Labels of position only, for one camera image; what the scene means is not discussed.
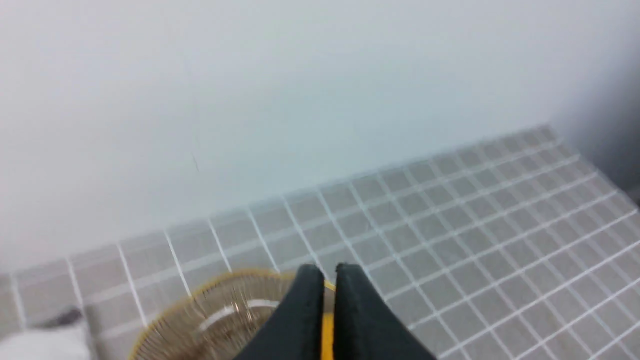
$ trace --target white grout line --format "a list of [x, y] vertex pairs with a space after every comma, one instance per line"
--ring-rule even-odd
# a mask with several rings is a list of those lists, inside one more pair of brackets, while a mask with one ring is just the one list
[[136, 285], [133, 282], [133, 277], [131, 276], [131, 271], [129, 271], [129, 264], [127, 262], [127, 258], [124, 256], [124, 252], [122, 251], [122, 246], [120, 242], [116, 243], [118, 247], [118, 251], [120, 252], [120, 259], [122, 259], [122, 263], [124, 264], [124, 271], [127, 274], [127, 280], [129, 280], [129, 286], [131, 287], [131, 293], [133, 294], [133, 299], [136, 301], [136, 306], [138, 307], [138, 312], [140, 312], [140, 318], [142, 319], [142, 324], [147, 327], [147, 317], [145, 316], [144, 310], [142, 310], [142, 303], [140, 302], [140, 298], [138, 296], [138, 292], [136, 291]]
[[264, 241], [264, 237], [262, 236], [262, 231], [258, 227], [258, 223], [255, 221], [255, 217], [253, 216], [253, 213], [252, 213], [251, 209], [247, 208], [246, 209], [246, 213], [247, 213], [247, 215], [249, 215], [249, 218], [251, 219], [251, 222], [253, 223], [253, 227], [255, 227], [255, 230], [258, 233], [258, 237], [260, 238], [260, 242], [262, 243], [262, 246], [264, 247], [264, 250], [267, 252], [267, 255], [269, 256], [269, 259], [271, 260], [271, 264], [273, 265], [273, 268], [277, 272], [280, 272], [280, 269], [278, 268], [278, 265], [276, 264], [275, 259], [273, 259], [273, 255], [271, 255], [271, 251], [269, 250], [269, 247], [267, 246], [267, 242]]
[[[384, 180], [381, 178], [381, 176], [378, 174], [376, 176], [376, 180], [378, 181], [378, 183], [380, 184], [380, 186], [382, 186], [382, 188], [385, 191], [385, 194], [387, 195], [387, 197], [392, 194], [391, 189], [387, 186], [386, 182], [384, 182]], [[353, 185], [351, 185], [351, 191], [354, 194], [354, 196], [356, 197], [356, 200], [358, 201], [358, 204], [360, 205], [360, 209], [365, 213], [365, 215], [367, 216], [367, 219], [371, 222], [371, 224], [375, 224], [375, 222], [373, 221], [373, 219], [371, 218], [371, 216], [368, 214], [368, 212], [366, 211], [366, 209], [364, 208], [364, 205], [362, 204], [362, 199], [360, 198], [360, 195], [357, 194], [357, 192], [355, 191]], [[399, 206], [399, 204], [397, 203], [397, 199], [395, 197], [391, 198], [392, 201], [392, 205], [394, 207], [396, 207], [396, 209], [398, 210], [398, 212], [400, 213], [402, 218], [408, 218], [407, 213], [404, 211], [404, 209], [402, 208], [402, 206]], [[413, 222], [411, 221], [407, 221], [407, 224], [409, 225], [409, 227], [411, 228], [411, 230], [416, 234], [416, 236], [419, 237], [419, 239], [421, 240], [422, 243], [427, 243], [426, 239], [424, 239], [424, 237], [422, 236], [422, 234], [415, 228], [415, 226], [413, 225]], [[381, 231], [380, 229], [376, 228], [376, 232], [378, 234], [378, 236], [383, 240], [383, 242], [385, 243], [385, 245], [387, 246], [387, 248], [389, 249], [392, 257], [395, 259], [396, 263], [402, 268], [404, 274], [409, 278], [409, 280], [411, 281], [411, 285], [413, 287], [415, 287], [415, 289], [418, 291], [418, 294], [422, 297], [422, 299], [425, 301], [425, 303], [429, 306], [429, 308], [431, 309], [432, 314], [437, 313], [437, 308], [435, 307], [435, 305], [433, 305], [431, 299], [429, 299], [429, 297], [427, 297], [427, 295], [424, 293], [424, 290], [416, 283], [415, 278], [413, 277], [413, 274], [411, 274], [411, 272], [409, 271], [409, 269], [406, 267], [405, 263], [402, 261], [402, 259], [398, 256], [397, 252], [394, 250], [393, 246], [391, 246], [391, 243], [389, 242], [389, 240], [387, 239], [387, 236], [385, 235], [385, 233], [383, 231]], [[428, 252], [429, 255], [431, 255], [431, 257], [438, 262], [438, 258], [435, 256], [435, 254], [433, 253], [433, 251], [431, 249], [427, 249], [426, 247], [424, 247]], [[440, 266], [440, 268], [445, 268], [446, 266], [443, 266], [442, 262], [439, 262], [438, 266]], [[451, 330], [451, 328], [449, 328], [449, 325], [447, 323], [444, 322], [444, 320], [442, 319], [442, 317], [438, 314], [436, 316], [436, 319], [440, 322], [440, 324], [442, 325], [442, 327], [445, 329], [445, 331], [447, 332], [447, 334], [451, 337], [451, 339], [453, 339], [456, 343], [460, 343], [460, 341], [458, 340], [457, 335], [455, 335], [455, 333], [453, 333], [453, 331]], [[468, 360], [472, 360], [471, 357], [469, 356], [469, 354], [467, 353], [467, 351], [465, 349], [461, 349], [462, 354], [465, 356], [466, 359]]]
[[324, 275], [324, 278], [328, 279], [328, 276], [327, 276], [327, 273], [326, 273], [325, 269], [323, 268], [322, 264], [320, 264], [320, 259], [318, 258], [318, 255], [316, 254], [316, 252], [311, 247], [311, 244], [309, 243], [309, 240], [307, 239], [307, 235], [305, 235], [305, 232], [302, 230], [302, 227], [299, 225], [298, 221], [296, 220], [296, 217], [293, 215], [293, 211], [291, 211], [291, 207], [289, 206], [289, 202], [287, 201], [287, 199], [285, 199], [284, 196], [282, 197], [282, 202], [284, 203], [285, 209], [287, 209], [287, 214], [289, 214], [289, 217], [293, 221], [294, 228], [296, 229], [296, 231], [300, 235], [300, 238], [302, 238], [302, 241], [305, 243], [305, 246], [307, 247], [307, 250], [309, 251], [309, 254], [313, 258], [313, 260], [316, 262], [316, 264], [317, 264], [318, 268], [320, 269], [320, 271], [322, 271], [322, 273]]
[[169, 233], [166, 230], [164, 231], [164, 237], [166, 238], [166, 242], [169, 244], [169, 249], [171, 249], [171, 255], [173, 256], [173, 261], [175, 262], [175, 266], [177, 266], [178, 268], [180, 279], [182, 279], [182, 285], [184, 285], [184, 288], [187, 290], [187, 294], [191, 296], [191, 290], [189, 290], [189, 286], [187, 285], [187, 280], [185, 280], [184, 278], [184, 272], [182, 272], [182, 266], [180, 265], [180, 261], [178, 261], [178, 255], [175, 254], [175, 249], [173, 248], [171, 236], [169, 236]]
[[13, 273], [9, 275], [9, 280], [11, 280], [13, 302], [15, 303], [15, 308], [18, 312], [18, 318], [20, 319], [20, 329], [24, 331], [27, 329], [27, 316], [24, 310], [24, 304], [22, 303], [22, 296], [20, 295], [18, 280], [15, 278]]
[[220, 239], [218, 238], [218, 232], [216, 232], [216, 228], [213, 226], [213, 223], [211, 222], [210, 218], [207, 218], [207, 223], [209, 224], [209, 228], [213, 233], [213, 238], [216, 239], [216, 244], [218, 244], [218, 249], [220, 249], [220, 255], [222, 255], [222, 259], [225, 261], [225, 265], [227, 266], [227, 269], [231, 271], [231, 264], [229, 264], [229, 259], [227, 259], [227, 255], [225, 255], [225, 250], [222, 248], [222, 244], [220, 243]]

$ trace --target white wall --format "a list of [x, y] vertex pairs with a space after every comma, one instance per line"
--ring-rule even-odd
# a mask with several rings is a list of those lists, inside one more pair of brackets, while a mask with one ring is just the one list
[[0, 0], [0, 271], [546, 122], [639, 14]]

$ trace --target yellow part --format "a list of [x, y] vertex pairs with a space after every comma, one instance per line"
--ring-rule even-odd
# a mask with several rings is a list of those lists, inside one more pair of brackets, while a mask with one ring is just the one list
[[333, 360], [333, 314], [322, 319], [322, 360]]

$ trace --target gray tile floor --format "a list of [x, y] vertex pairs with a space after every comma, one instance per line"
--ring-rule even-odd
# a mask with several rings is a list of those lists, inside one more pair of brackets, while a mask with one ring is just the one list
[[0, 336], [81, 306], [102, 360], [245, 267], [364, 265], [440, 359], [638, 359], [640, 215], [545, 127], [0, 277]]

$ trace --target round woven basket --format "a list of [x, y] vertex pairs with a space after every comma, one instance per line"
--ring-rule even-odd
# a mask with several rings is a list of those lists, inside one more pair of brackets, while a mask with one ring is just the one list
[[[160, 315], [140, 335], [129, 360], [233, 359], [273, 314], [295, 276], [244, 270], [213, 280]], [[324, 296], [325, 314], [333, 320], [335, 287], [328, 282]]]

